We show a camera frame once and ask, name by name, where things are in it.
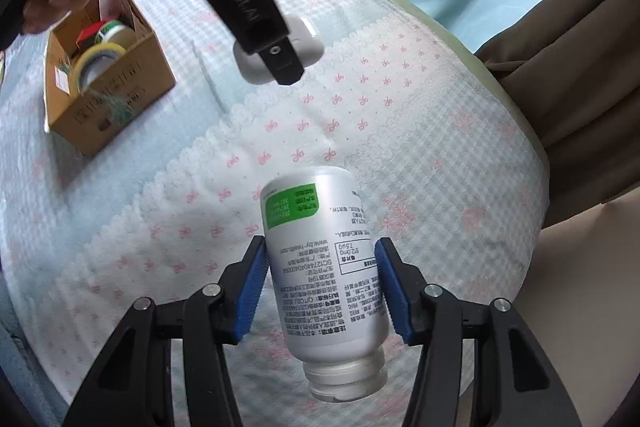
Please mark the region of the white earbuds case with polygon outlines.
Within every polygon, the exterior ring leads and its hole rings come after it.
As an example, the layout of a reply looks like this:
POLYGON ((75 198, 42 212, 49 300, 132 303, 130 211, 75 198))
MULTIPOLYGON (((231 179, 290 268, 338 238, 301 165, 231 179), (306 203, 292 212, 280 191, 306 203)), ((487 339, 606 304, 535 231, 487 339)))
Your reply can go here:
POLYGON ((241 76, 251 84, 275 81, 292 86, 301 80, 305 69, 318 63, 324 44, 318 30, 308 17, 285 15, 290 33, 264 50, 247 54, 240 44, 233 43, 233 55, 241 76))

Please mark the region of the green jar white lid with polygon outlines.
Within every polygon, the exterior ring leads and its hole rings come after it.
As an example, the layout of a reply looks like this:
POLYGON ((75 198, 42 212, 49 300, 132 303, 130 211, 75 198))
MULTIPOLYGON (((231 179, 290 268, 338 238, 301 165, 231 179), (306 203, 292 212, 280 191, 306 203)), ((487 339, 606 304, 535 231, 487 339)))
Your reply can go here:
POLYGON ((96 32, 95 44, 113 43, 125 50, 131 48, 137 42, 134 30, 120 20, 109 20, 96 32))

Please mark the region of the red Marubi carton box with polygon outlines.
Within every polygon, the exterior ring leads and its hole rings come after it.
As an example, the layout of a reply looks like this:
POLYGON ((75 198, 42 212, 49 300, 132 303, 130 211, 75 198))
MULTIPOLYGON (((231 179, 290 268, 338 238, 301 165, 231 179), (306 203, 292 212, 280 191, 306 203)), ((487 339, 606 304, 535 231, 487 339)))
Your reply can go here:
POLYGON ((77 49, 80 50, 85 49, 87 46, 92 46, 96 41, 96 34, 104 25, 104 20, 98 20, 97 22, 82 28, 75 40, 77 49))

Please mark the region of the yellow packing tape roll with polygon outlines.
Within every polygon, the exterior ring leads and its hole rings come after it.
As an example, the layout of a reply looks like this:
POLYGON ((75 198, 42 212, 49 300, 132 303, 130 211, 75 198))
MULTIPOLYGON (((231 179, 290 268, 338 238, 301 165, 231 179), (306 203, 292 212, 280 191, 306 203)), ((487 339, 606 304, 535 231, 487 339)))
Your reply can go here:
POLYGON ((70 64, 70 94, 81 95, 112 65, 117 63, 127 50, 117 43, 99 43, 82 52, 70 64))

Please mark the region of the white supplement bottle green label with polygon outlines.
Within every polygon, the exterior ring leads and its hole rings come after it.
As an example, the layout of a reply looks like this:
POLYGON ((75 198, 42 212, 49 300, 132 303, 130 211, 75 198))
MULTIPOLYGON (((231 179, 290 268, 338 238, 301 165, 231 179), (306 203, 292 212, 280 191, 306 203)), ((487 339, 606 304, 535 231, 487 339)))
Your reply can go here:
POLYGON ((324 402, 373 395, 386 383, 388 317, 358 185, 338 167, 269 182, 260 201, 286 347, 324 402))

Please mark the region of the floral checkered bed sheet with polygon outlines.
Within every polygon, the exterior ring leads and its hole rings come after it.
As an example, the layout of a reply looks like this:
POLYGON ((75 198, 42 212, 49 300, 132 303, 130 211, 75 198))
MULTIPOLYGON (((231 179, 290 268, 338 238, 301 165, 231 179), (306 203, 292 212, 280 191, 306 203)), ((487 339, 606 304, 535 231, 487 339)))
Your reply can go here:
POLYGON ((262 228, 265 184, 338 166, 374 236, 448 291, 513 298, 548 207, 533 132, 472 54, 402 0, 278 0, 326 47, 291 88, 239 74, 204 0, 134 0, 176 87, 98 155, 44 124, 46 36, 1 88, 1 363, 39 426, 61 424, 134 298, 216 281, 262 228))

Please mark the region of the brown cardboard box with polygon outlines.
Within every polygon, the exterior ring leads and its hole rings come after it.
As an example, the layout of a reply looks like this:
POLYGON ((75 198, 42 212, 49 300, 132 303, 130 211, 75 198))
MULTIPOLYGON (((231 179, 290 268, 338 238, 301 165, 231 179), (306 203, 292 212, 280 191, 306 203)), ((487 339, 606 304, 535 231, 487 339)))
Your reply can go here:
POLYGON ((96 155, 148 106, 175 87, 160 42, 132 0, 90 0, 51 31, 44 54, 44 127, 86 156, 96 155), (90 87, 70 94, 70 64, 86 49, 75 40, 98 20, 120 20, 137 42, 90 87))

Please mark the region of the brown right drape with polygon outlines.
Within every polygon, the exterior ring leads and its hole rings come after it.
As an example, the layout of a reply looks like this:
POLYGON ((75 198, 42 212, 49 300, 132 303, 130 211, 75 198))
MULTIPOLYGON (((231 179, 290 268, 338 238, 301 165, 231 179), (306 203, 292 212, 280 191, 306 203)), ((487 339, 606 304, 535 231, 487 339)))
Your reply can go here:
POLYGON ((541 0, 476 55, 546 151, 546 225, 638 186, 639 0, 541 0))

